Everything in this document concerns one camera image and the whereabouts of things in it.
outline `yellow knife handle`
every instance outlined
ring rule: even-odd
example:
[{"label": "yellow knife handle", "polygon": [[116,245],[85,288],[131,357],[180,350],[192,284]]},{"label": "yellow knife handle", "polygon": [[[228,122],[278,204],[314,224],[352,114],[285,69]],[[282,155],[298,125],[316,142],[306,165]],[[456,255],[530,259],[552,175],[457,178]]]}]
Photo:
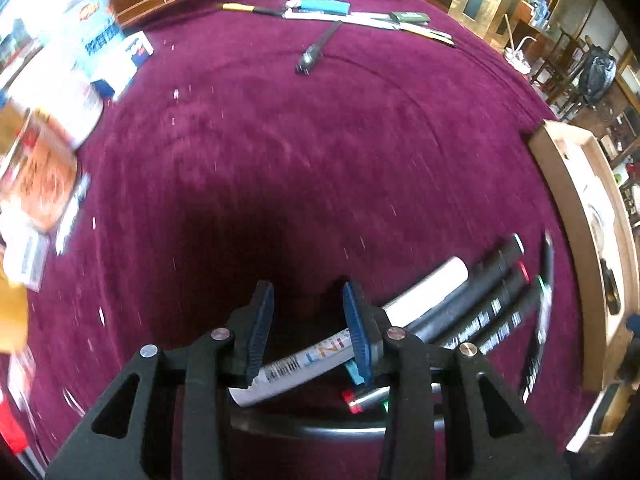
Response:
[{"label": "yellow knife handle", "polygon": [[222,4],[223,10],[241,10],[242,12],[254,12],[254,6],[243,4]]}]

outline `red object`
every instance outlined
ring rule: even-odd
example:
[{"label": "red object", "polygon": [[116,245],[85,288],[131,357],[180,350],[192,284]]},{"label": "red object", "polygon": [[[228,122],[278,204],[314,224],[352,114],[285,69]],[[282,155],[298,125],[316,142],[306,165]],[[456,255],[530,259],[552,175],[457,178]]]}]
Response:
[{"label": "red object", "polygon": [[518,265],[520,266],[520,270],[524,274],[524,279],[527,281],[527,283],[529,283],[529,273],[527,272],[527,267],[524,266],[524,263],[522,261],[518,262]]},{"label": "red object", "polygon": [[[342,398],[344,399],[344,402],[349,404],[350,402],[353,402],[356,399],[356,395],[350,390],[344,390],[342,392]],[[351,413],[361,413],[362,408],[360,407],[359,404],[350,404],[349,411]]]},{"label": "red object", "polygon": [[22,453],[27,447],[29,443],[27,441],[27,436],[24,434],[24,431],[20,427],[20,425],[14,419],[13,414],[11,413],[11,408],[9,407],[9,402],[6,399],[6,396],[0,390],[0,434],[2,438],[4,438],[5,442],[11,448],[11,451],[14,454]]}]

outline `cardboard box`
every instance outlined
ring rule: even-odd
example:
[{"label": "cardboard box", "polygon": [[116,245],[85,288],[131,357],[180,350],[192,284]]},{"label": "cardboard box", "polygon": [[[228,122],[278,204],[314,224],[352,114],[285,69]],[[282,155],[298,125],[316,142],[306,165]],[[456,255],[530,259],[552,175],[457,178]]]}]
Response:
[{"label": "cardboard box", "polygon": [[[639,311],[638,260],[625,205],[591,132],[546,121],[529,140],[529,148],[556,201],[574,258],[584,335],[583,387],[600,391],[616,380],[632,337],[625,327],[626,318]],[[615,316],[607,308],[600,256],[581,198],[586,186],[582,180],[595,177],[614,213],[604,229],[604,256],[620,292],[620,313]]]}]

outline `metal bolt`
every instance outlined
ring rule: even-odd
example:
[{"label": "metal bolt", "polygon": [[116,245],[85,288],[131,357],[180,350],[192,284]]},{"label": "metal bolt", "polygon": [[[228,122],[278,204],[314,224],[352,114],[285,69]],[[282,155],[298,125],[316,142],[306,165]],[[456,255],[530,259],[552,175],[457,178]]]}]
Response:
[{"label": "metal bolt", "polygon": [[478,347],[473,343],[462,343],[462,345],[460,345],[458,349],[460,350],[460,353],[465,357],[473,357],[478,353]]},{"label": "metal bolt", "polygon": [[153,357],[158,353],[158,347],[156,345],[144,345],[140,349],[140,355],[142,357]]},{"label": "metal bolt", "polygon": [[216,341],[224,341],[227,337],[231,335],[228,328],[217,328],[213,332],[211,332],[211,337]]},{"label": "metal bolt", "polygon": [[399,326],[393,326],[386,331],[386,336],[394,341],[400,341],[406,336],[406,332]]}]

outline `table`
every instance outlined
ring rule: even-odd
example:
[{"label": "table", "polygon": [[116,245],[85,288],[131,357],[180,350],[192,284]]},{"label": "table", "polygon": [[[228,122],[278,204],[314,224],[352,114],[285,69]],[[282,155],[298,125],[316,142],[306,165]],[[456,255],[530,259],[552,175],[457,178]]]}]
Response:
[{"label": "table", "polygon": [[[489,46],[422,0],[457,49],[344,25],[310,76],[294,73],[328,27],[185,0],[141,26],[156,49],[79,151],[93,177],[65,256],[30,294],[33,405],[52,454],[141,346],[174,348],[224,323],[255,282],[274,283],[266,361],[344,327],[336,284],[382,304],[452,255],[471,266],[517,232],[530,274],[556,241],[545,365],[528,406],[558,447],[593,402],[580,388],[575,276],[550,193],[523,138],[551,112]],[[491,355],[517,382],[530,320]],[[265,410],[345,413],[335,370]],[[380,442],[235,434],[238,478],[375,478]]]}]

